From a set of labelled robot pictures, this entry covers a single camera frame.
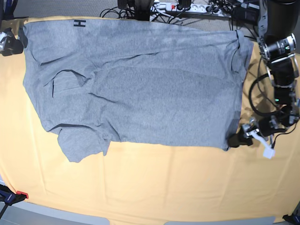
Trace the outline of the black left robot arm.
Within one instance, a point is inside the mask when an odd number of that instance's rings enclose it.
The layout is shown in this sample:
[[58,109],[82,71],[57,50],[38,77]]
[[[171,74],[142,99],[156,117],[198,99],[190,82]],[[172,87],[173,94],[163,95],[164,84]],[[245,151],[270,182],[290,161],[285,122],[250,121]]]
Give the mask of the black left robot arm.
[[[261,0],[258,19],[257,43],[260,62],[266,73],[258,74],[250,86],[248,99],[252,110],[261,117],[243,124],[238,133],[228,139],[231,148],[250,146],[253,139],[266,143],[268,137],[288,134],[288,128],[296,126],[300,120],[299,99],[296,94],[296,78],[299,66],[296,60],[296,27],[300,11],[298,0]],[[273,112],[261,112],[253,104],[252,91],[260,81],[269,78],[274,88],[275,107]]]

